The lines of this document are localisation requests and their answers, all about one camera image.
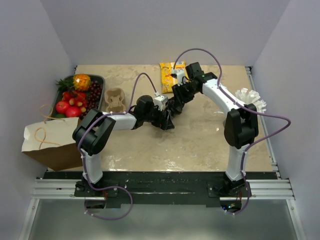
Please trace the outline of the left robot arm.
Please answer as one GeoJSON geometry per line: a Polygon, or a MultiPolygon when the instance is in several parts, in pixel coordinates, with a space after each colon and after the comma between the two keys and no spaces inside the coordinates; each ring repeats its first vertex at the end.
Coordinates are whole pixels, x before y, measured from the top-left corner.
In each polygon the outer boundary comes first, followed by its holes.
{"type": "Polygon", "coordinates": [[[100,152],[105,148],[113,131],[135,130],[144,123],[151,123],[161,130],[174,129],[172,108],[174,98],[159,95],[155,98],[143,95],[136,104],[124,112],[102,112],[97,109],[89,111],[83,122],[72,134],[81,154],[83,178],[87,181],[86,191],[92,196],[99,196],[104,190],[100,181],[103,177],[100,152]]]}

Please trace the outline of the brown paper bag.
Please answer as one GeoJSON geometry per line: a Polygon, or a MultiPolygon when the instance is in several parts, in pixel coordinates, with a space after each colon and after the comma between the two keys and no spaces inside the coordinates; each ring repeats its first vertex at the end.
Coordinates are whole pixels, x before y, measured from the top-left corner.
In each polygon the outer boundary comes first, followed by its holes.
{"type": "Polygon", "coordinates": [[[57,118],[53,111],[47,104],[39,108],[43,121],[24,128],[21,152],[55,172],[81,167],[81,153],[73,139],[80,119],[57,118]]]}

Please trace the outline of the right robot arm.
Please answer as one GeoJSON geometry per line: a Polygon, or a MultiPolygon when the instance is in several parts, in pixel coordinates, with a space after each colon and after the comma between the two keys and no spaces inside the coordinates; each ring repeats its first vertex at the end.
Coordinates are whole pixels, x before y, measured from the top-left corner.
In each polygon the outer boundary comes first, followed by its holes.
{"type": "Polygon", "coordinates": [[[185,69],[172,69],[170,75],[177,80],[177,84],[172,86],[174,97],[167,105],[172,113],[180,114],[183,106],[193,100],[195,94],[201,93],[225,114],[223,134],[229,144],[228,165],[222,183],[215,191],[220,196],[235,196],[245,185],[246,148],[259,133],[255,105],[241,102],[236,106],[237,98],[227,97],[228,91],[218,84],[217,76],[212,72],[205,73],[198,62],[185,69]]]}

